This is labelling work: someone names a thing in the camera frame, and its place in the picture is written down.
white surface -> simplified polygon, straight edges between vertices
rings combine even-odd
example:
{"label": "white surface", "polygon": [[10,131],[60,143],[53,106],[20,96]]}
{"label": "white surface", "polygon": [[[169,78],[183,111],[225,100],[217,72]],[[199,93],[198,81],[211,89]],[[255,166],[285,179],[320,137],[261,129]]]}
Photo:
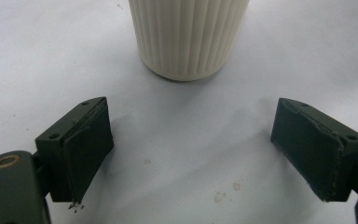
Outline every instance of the white surface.
{"label": "white surface", "polygon": [[226,63],[249,0],[130,0],[142,61],[157,74],[194,81]]}
{"label": "white surface", "polygon": [[190,83],[141,63],[127,1],[0,1],[0,154],[101,95],[116,153],[53,223],[354,223],[357,195],[320,202],[269,135],[279,97],[358,131],[358,1],[253,0],[226,66]]}

dark green bracket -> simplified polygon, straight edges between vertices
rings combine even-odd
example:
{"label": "dark green bracket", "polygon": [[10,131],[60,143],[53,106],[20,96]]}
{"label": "dark green bracket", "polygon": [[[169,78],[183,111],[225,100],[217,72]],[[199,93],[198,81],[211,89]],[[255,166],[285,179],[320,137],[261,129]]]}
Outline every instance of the dark green bracket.
{"label": "dark green bracket", "polygon": [[[358,132],[314,107],[280,99],[271,142],[325,202],[346,202],[358,193]],[[356,205],[358,223],[358,204]]]}
{"label": "dark green bracket", "polygon": [[112,150],[105,97],[77,105],[36,139],[37,152],[0,155],[0,224],[50,223],[45,197],[81,203]]}

cylindrical container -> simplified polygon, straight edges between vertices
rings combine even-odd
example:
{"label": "cylindrical container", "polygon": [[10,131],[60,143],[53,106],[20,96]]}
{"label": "cylindrical container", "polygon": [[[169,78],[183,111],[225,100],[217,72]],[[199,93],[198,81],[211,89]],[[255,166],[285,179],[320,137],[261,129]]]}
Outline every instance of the cylindrical container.
{"label": "cylindrical container", "polygon": [[227,61],[249,0],[130,0],[141,60],[155,73],[192,81]]}

stain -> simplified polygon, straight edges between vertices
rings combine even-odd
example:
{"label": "stain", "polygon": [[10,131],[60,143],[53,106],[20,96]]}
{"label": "stain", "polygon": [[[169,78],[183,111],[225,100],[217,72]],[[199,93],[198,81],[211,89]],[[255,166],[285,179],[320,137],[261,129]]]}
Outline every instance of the stain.
{"label": "stain", "polygon": [[241,185],[238,183],[234,183],[233,187],[235,190],[239,190],[241,188]]}
{"label": "stain", "polygon": [[222,200],[224,199],[224,198],[226,198],[226,194],[225,193],[220,193],[220,191],[219,192],[217,192],[216,193],[216,195],[214,196],[214,201],[216,202],[216,203],[220,203],[220,202],[222,202]]}

white table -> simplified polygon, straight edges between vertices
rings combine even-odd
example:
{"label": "white table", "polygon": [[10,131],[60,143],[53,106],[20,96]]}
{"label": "white table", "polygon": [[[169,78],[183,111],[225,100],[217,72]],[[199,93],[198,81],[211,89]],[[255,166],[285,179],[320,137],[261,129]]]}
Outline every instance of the white table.
{"label": "white table", "polygon": [[358,196],[321,202],[269,135],[279,97],[358,131],[358,1],[252,0],[226,66],[189,83],[141,63],[126,0],[0,1],[0,154],[98,96],[116,152],[83,210],[48,196],[54,224],[355,222]]}

